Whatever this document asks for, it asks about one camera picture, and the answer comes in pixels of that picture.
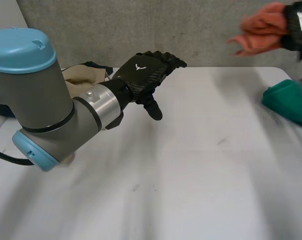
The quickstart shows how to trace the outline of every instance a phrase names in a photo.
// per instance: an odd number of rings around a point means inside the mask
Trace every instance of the white table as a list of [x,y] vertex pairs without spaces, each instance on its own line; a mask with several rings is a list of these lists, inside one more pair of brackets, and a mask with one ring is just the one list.
[[[302,240],[302,129],[268,113],[273,67],[188,67],[69,166],[0,160],[0,240]],[[22,157],[7,120],[0,150]]]

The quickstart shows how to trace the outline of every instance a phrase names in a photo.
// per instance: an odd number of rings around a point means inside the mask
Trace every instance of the blue cap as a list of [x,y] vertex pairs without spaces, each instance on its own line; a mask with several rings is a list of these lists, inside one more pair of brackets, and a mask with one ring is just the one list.
[[56,59],[56,51],[42,31],[32,28],[0,30],[0,73],[34,73],[50,67]]
[[20,131],[13,135],[12,141],[27,159],[44,172],[48,172],[60,164],[58,160]]

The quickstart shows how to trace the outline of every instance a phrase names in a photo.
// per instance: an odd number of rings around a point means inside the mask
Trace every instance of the gray wall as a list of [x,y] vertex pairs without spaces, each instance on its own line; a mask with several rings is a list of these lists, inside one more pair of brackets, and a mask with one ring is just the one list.
[[[0,0],[0,29],[12,26],[27,27],[16,0]],[[5,120],[6,118],[0,116],[0,127]]]
[[285,50],[234,57],[239,22],[272,0],[17,0],[30,28],[48,34],[62,67],[92,60],[117,67],[137,52],[166,51],[189,66],[288,69]]

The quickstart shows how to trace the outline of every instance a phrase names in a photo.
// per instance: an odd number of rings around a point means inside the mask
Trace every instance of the green object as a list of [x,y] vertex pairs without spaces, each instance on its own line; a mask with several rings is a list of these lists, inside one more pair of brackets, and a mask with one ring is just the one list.
[[302,87],[290,79],[284,80],[264,93],[262,104],[302,127]]

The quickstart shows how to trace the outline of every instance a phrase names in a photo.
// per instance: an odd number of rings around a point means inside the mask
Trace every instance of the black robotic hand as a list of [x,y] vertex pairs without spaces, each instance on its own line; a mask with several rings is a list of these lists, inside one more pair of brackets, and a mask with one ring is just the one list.
[[147,51],[131,57],[113,76],[112,80],[122,80],[132,93],[132,102],[143,105],[154,120],[163,115],[153,97],[156,87],[176,68],[185,68],[187,64],[171,53]]

